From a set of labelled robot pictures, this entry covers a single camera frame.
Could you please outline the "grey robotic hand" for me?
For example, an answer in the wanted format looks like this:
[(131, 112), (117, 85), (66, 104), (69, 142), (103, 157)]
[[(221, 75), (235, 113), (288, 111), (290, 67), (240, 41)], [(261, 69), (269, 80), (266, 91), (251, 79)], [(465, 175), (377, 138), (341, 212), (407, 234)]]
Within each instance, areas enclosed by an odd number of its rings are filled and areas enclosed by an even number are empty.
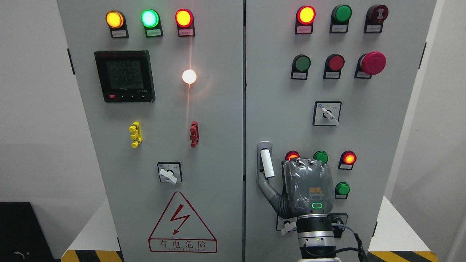
[(335, 197), (329, 165), (314, 159), (298, 158), (282, 165), (286, 194), (270, 186), (263, 172), (257, 184), (276, 214), (283, 219), (302, 215), (328, 215)]

